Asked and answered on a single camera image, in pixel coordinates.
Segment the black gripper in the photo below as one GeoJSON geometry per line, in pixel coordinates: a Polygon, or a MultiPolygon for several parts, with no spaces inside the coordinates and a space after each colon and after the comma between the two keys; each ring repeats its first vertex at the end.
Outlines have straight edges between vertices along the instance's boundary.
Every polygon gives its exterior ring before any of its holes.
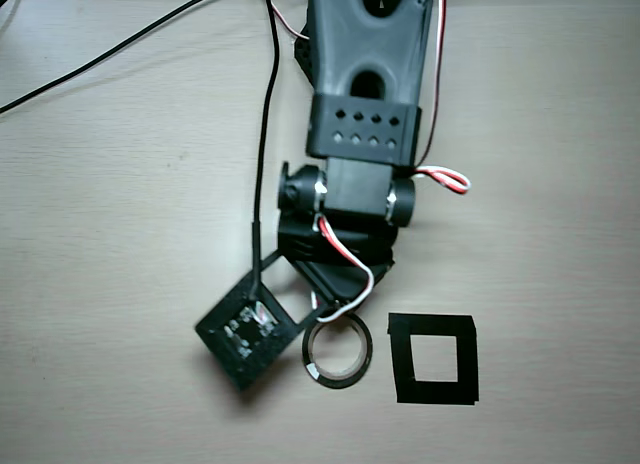
{"type": "MultiPolygon", "coordinates": [[[[347,222],[333,222],[331,227],[379,283],[394,265],[392,247],[398,228],[347,222]]],[[[345,304],[365,289],[366,272],[342,256],[310,222],[281,222],[277,242],[280,253],[325,301],[345,304]]]]}

